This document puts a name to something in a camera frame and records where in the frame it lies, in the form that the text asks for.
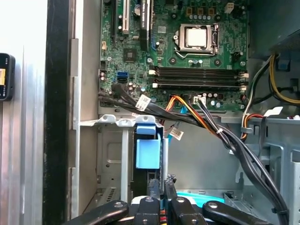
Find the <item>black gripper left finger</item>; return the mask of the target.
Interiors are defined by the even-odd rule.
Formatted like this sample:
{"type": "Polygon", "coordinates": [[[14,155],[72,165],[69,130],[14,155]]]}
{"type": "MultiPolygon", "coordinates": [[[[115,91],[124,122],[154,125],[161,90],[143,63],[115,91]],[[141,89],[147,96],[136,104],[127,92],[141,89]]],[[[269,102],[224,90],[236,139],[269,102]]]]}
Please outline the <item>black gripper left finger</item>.
{"type": "Polygon", "coordinates": [[[113,200],[77,216],[69,225],[158,225],[160,224],[160,188],[157,179],[147,185],[149,196],[135,197],[131,203],[113,200]]]}

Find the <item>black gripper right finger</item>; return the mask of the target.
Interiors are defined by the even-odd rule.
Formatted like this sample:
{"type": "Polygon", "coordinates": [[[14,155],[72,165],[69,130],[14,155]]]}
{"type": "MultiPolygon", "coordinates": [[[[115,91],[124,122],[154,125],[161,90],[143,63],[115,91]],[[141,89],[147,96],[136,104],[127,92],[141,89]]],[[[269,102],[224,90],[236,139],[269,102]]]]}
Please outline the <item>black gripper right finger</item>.
{"type": "Polygon", "coordinates": [[[199,208],[177,195],[176,178],[164,180],[164,205],[168,225],[263,225],[265,221],[218,201],[208,201],[199,208]]]}

